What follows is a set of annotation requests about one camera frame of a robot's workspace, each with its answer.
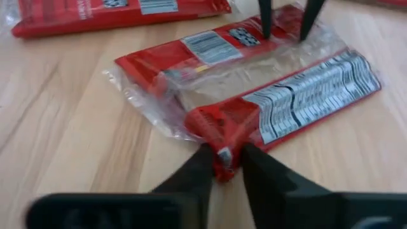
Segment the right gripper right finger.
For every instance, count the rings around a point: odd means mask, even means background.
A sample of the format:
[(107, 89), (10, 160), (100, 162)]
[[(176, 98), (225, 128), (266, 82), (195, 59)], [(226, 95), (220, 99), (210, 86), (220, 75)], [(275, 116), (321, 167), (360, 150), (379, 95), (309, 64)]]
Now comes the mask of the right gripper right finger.
[(330, 191), (253, 144), (243, 175), (256, 229), (407, 229), (407, 193)]

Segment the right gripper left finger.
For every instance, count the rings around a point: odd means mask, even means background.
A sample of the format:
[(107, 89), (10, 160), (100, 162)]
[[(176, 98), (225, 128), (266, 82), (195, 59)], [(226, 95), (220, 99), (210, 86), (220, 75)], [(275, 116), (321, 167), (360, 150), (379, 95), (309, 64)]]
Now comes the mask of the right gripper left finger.
[(205, 143), (147, 193), (52, 193), (25, 213), (25, 229), (206, 229), (212, 150)]

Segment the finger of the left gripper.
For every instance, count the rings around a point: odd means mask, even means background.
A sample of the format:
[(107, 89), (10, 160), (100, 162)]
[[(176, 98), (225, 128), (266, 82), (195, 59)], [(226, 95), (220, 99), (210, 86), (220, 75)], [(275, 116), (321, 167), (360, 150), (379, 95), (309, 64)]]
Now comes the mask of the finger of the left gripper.
[(272, 29), (272, 0), (258, 0), (263, 37), (269, 39)]
[(307, 0), (300, 28), (300, 41), (306, 40), (326, 0)]

